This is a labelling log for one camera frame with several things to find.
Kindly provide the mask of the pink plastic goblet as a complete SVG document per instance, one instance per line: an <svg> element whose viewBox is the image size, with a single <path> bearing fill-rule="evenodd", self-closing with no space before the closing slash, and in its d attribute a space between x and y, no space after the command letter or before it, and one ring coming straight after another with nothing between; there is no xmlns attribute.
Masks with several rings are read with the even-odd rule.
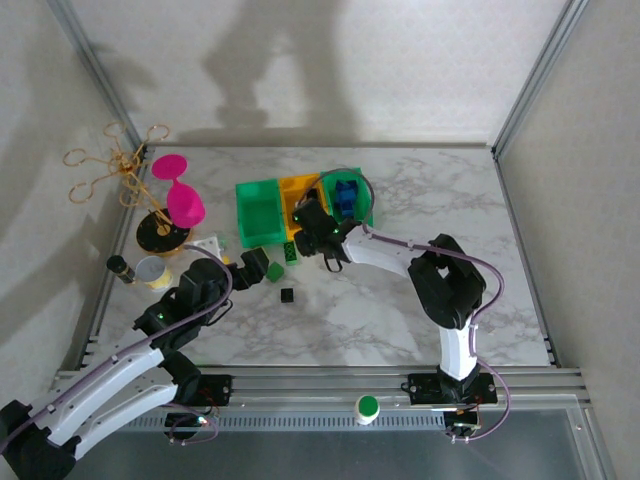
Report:
<svg viewBox="0 0 640 480"><path fill-rule="evenodd" d="M167 193L167 209L172 222L183 229L198 226L206 217L206 208L199 193L180 180L187 169L187 159L179 154L161 156L151 168L155 178L171 182Z"/></svg>

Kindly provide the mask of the small controller board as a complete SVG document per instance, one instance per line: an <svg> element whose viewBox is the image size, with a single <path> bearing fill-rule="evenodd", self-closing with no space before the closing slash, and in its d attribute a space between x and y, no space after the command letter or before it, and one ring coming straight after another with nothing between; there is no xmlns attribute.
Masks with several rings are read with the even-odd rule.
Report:
<svg viewBox="0 0 640 480"><path fill-rule="evenodd" d="M476 409L447 411L443 414L445 432L455 437L471 437L481 428Z"/></svg>
<svg viewBox="0 0 640 480"><path fill-rule="evenodd" d="M203 415L169 413L165 417L165 435L169 438L186 440L194 437L201 429L209 427L209 419Z"/></svg>

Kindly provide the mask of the yellow plastic storage bin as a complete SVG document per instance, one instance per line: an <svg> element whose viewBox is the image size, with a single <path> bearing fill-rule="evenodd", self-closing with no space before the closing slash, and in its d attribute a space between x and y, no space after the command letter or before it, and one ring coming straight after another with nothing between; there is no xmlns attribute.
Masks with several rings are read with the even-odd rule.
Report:
<svg viewBox="0 0 640 480"><path fill-rule="evenodd" d="M316 182L313 186L312 183L320 176L319 173L312 173L306 175L296 175L292 177L284 177L278 180L282 215L284 219L284 229L287 241L293 241L294 235L300 230L300 227L293 220L293 211L296 203L303 197L305 192L312 187L318 197L318 201L326 212L329 212L329 207L326 200L326 195L321 180Z"/></svg>

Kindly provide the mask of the grey-lidded yellow jar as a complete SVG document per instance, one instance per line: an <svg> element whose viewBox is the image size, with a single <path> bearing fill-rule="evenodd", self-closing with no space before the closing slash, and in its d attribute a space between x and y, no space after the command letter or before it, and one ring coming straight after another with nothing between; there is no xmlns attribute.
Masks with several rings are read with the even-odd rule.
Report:
<svg viewBox="0 0 640 480"><path fill-rule="evenodd" d="M154 292L167 290L173 281L171 270L159 256L147 256L136 266L138 279Z"/></svg>

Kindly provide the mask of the aluminium frame post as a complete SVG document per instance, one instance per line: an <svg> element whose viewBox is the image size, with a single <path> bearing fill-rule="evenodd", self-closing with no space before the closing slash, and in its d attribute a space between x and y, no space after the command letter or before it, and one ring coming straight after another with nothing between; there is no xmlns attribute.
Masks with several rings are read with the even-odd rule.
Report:
<svg viewBox="0 0 640 480"><path fill-rule="evenodd" d="M134 126L120 96L110 82L106 69L99 60L89 37L70 0L45 0L56 21L69 40L76 56L88 73L95 88L113 117L125 126L125 137L135 147L142 144L138 130Z"/></svg>
<svg viewBox="0 0 640 480"><path fill-rule="evenodd" d="M566 0L564 2L558 18L544 41L533 67L491 147L492 158L496 163L506 153L589 3L590 0Z"/></svg>

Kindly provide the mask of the aluminium front rail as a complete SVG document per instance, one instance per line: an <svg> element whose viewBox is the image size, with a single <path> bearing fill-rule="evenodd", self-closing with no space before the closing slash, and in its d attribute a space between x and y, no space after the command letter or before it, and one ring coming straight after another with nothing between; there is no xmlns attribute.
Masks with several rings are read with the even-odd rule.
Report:
<svg viewBox="0 0 640 480"><path fill-rule="evenodd" d="M430 373L428 367L203 367L203 375L232 377L229 401L223 405L211 393L192 405L200 410L230 414L249 411L348 411L365 395L375 397L383 411L452 411L449 404L410 401L412 373ZM511 393L511 408L547 409L592 406L578 368L498 367Z"/></svg>

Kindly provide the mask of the small black bottle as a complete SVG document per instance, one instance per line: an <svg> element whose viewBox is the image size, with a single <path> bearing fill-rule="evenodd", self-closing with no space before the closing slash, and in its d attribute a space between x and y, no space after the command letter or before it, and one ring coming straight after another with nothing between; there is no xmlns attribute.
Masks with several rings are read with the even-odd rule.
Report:
<svg viewBox="0 0 640 480"><path fill-rule="evenodd" d="M135 282L135 271L122 256L110 256L106 261L106 267L124 284L130 285Z"/></svg>

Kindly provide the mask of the green plastic storage bin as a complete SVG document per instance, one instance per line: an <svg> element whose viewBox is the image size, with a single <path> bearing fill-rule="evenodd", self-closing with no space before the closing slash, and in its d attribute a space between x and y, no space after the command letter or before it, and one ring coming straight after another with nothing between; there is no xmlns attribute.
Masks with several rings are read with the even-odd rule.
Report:
<svg viewBox="0 0 640 480"><path fill-rule="evenodd" d="M245 248L285 242L279 184L276 179L237 184L238 231Z"/></svg>
<svg viewBox="0 0 640 480"><path fill-rule="evenodd" d="M356 205L356 215L353 218L356 221L363 221L367 219L367 223L370 227L374 226L374 214L371 213L367 216L367 212L371 207L371 194L370 190L361 176L362 170L360 167L349 168L347 170L331 171L321 180L323 183L324 192L328 201L329 213L336 219L338 223L341 223L345 218L341 215L340 209L336 204L336 189L335 185L337 181L352 181L356 182L359 187L359 193Z"/></svg>

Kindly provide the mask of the white button with green cap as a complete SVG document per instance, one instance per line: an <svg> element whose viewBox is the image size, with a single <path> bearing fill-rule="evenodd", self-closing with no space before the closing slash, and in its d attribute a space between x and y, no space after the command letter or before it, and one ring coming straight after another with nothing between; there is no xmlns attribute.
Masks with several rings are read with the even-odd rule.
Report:
<svg viewBox="0 0 640 480"><path fill-rule="evenodd" d="M355 421L358 425L370 425L380 414L380 404L372 395L358 398L354 407Z"/></svg>

